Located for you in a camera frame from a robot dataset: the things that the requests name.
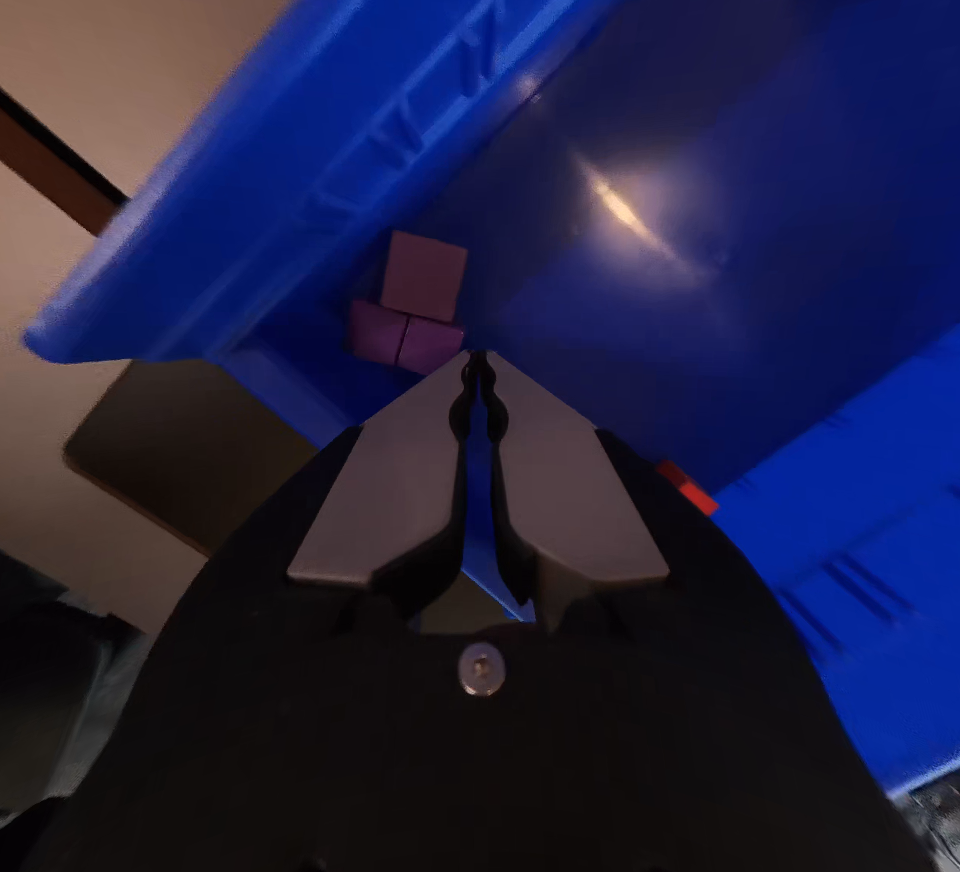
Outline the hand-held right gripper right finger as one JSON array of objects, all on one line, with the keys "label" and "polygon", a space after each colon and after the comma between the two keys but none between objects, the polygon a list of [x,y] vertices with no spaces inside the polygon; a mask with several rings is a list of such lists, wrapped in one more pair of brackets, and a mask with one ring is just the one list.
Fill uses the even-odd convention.
[{"label": "hand-held right gripper right finger", "polygon": [[595,425],[498,353],[478,354],[500,577],[553,631],[570,605],[670,569]]}]

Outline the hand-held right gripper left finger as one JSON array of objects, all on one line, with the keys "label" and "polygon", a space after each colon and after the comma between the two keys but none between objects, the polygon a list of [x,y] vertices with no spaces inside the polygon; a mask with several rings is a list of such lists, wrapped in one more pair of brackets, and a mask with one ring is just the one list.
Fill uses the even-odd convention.
[{"label": "hand-held right gripper left finger", "polygon": [[364,422],[288,578],[382,596],[404,618],[448,590],[463,563],[473,405],[463,351]]}]

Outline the red wooden cube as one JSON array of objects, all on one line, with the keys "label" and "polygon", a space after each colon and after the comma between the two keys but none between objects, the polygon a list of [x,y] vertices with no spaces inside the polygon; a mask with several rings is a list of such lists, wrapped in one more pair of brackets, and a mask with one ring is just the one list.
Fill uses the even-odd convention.
[{"label": "red wooden cube", "polygon": [[689,474],[671,460],[661,460],[654,469],[667,482],[670,482],[679,494],[682,494],[702,515],[713,517],[719,508],[718,502]]}]

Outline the purple wooden cube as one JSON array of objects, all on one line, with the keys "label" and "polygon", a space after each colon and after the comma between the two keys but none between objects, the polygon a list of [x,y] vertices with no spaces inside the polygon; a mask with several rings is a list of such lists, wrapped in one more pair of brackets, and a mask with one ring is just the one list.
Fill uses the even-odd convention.
[{"label": "purple wooden cube", "polygon": [[379,303],[419,318],[451,324],[466,271],[466,248],[394,230]]},{"label": "purple wooden cube", "polygon": [[464,329],[459,324],[411,315],[407,318],[395,365],[428,376],[455,359],[463,341]]},{"label": "purple wooden cube", "polygon": [[350,303],[346,346],[355,358],[386,366],[398,364],[410,316],[376,302]]}]

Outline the blue plastic bin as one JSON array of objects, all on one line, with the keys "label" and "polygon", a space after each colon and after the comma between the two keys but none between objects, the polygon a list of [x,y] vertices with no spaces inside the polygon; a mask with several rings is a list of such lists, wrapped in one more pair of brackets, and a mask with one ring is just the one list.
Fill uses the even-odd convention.
[{"label": "blue plastic bin", "polygon": [[958,0],[294,0],[24,334],[317,446],[401,229],[470,344],[719,500],[891,796],[958,770]]}]

